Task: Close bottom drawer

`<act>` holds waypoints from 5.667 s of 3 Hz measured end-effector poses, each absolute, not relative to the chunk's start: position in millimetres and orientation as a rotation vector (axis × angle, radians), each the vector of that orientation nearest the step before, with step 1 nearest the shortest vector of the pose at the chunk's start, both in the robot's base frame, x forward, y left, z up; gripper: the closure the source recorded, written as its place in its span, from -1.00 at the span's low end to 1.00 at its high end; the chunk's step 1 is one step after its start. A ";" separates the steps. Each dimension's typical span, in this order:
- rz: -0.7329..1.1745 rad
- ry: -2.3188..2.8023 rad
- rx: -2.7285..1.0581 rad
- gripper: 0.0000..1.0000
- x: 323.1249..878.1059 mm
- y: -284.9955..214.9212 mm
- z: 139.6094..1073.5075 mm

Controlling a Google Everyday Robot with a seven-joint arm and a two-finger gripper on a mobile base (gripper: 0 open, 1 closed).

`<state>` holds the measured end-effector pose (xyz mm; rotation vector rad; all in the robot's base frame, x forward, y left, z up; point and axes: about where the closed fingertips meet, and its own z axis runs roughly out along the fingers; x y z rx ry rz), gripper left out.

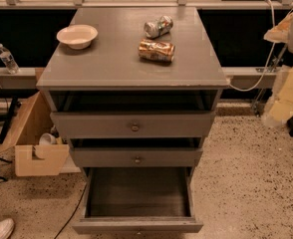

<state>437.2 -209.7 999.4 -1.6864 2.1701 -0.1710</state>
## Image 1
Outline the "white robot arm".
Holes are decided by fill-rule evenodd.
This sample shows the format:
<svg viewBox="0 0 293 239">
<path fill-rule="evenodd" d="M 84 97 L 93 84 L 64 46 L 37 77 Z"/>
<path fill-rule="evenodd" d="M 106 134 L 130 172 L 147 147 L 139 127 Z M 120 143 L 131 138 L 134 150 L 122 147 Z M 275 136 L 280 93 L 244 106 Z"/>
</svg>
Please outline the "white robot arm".
<svg viewBox="0 0 293 239">
<path fill-rule="evenodd" d="M 268 30 L 264 39 L 272 43 L 284 43 L 293 54 L 293 12 Z M 270 127 L 285 124 L 293 117 L 293 66 L 282 66 L 272 88 L 272 96 L 267 101 L 262 121 Z"/>
</svg>

